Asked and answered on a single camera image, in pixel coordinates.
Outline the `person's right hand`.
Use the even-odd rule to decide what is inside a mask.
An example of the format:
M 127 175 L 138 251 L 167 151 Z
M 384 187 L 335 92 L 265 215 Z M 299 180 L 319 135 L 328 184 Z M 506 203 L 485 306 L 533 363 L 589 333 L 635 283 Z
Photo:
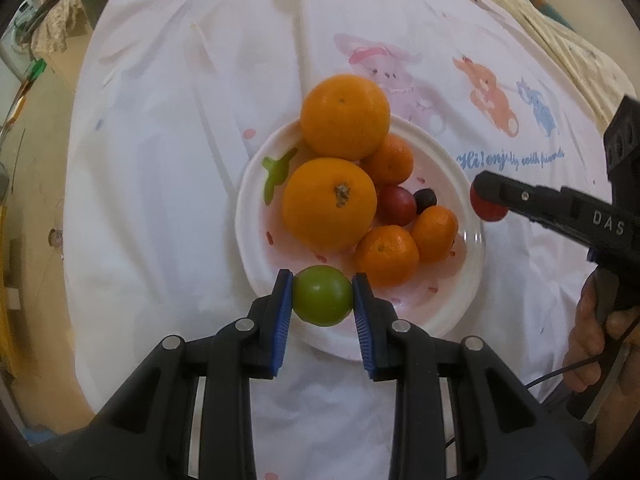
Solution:
M 600 356 L 604 350 L 604 336 L 610 335 L 614 339 L 620 338 L 625 330 L 631 326 L 639 316 L 639 308 L 633 307 L 626 311 L 613 312 L 608 316 L 605 330 L 596 318 L 597 292 L 594 284 L 594 274 L 591 274 L 582 285 L 580 298 L 575 313 L 575 325 L 568 336 L 568 350 L 564 358 L 564 365 Z M 639 397 L 639 326 L 626 338 L 630 344 L 629 356 L 623 370 L 620 372 L 618 384 L 624 398 Z M 591 363 L 570 370 L 563 375 L 568 388 L 574 392 L 583 392 L 594 385 L 601 376 L 601 367 Z

